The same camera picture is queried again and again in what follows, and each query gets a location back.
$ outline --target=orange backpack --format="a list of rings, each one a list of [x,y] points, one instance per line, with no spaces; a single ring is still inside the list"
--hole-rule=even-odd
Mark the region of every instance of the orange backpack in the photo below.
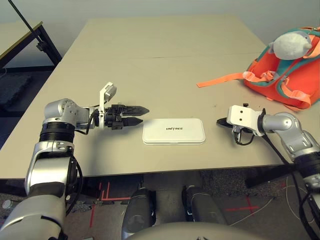
[[[288,33],[293,31],[303,31],[310,37],[312,47],[303,57],[282,60],[270,53],[267,46],[247,71],[201,82],[197,86],[202,88],[244,79],[247,87],[268,100],[281,102],[293,111],[309,108],[320,99],[320,27],[295,28]]]

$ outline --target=red tape mark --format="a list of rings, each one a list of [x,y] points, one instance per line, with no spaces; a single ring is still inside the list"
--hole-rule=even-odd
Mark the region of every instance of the red tape mark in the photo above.
[[[105,190],[102,190],[101,201],[122,201],[122,200],[130,200],[131,197],[109,197],[109,190],[110,190],[110,182],[108,181],[108,186],[106,188],[106,198]]]
[[[92,228],[92,226],[94,225],[95,207],[96,205],[93,204],[91,209],[91,217],[90,217],[90,224],[89,224],[90,228]]]
[[[224,210],[227,212],[236,212],[236,211],[243,211],[243,210],[253,210],[258,208],[259,208],[258,206],[245,206],[245,207],[225,208]]]
[[[251,205],[251,202],[250,202],[250,198],[249,196],[245,196],[245,199],[246,199],[246,202],[248,203],[248,206],[249,206],[249,210],[250,210],[250,213],[254,213],[254,211],[252,211],[252,205]]]

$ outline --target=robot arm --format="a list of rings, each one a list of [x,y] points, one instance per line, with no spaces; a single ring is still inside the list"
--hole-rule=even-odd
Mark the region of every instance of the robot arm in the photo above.
[[[232,128],[235,141],[240,145],[246,145],[241,143],[242,131],[263,138],[267,137],[266,133],[276,133],[281,138],[283,148],[310,192],[308,202],[319,226],[320,146],[310,133],[302,130],[299,120],[287,112],[268,115],[265,109],[254,111],[244,104],[231,106],[227,118],[221,118],[217,123]]]
[[[6,219],[0,229],[1,240],[65,239],[66,205],[75,191],[77,172],[82,176],[73,155],[75,131],[86,135],[89,129],[98,126],[112,129],[135,126],[142,120],[122,116],[141,116],[149,112],[140,106],[112,105],[105,108],[105,103],[116,90],[109,82],[100,91],[98,108],[80,107],[67,98],[45,107],[39,142],[34,146],[24,182],[27,199],[18,204]]]

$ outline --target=white box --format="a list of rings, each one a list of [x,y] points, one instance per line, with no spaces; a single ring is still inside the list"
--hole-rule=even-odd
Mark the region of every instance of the white box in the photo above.
[[[198,118],[156,118],[143,122],[146,145],[199,145],[206,139]]]

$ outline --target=unitree logo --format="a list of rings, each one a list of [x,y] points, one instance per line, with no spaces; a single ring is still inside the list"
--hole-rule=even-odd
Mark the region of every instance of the unitree logo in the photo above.
[[[167,127],[165,130],[183,130],[183,127]]]

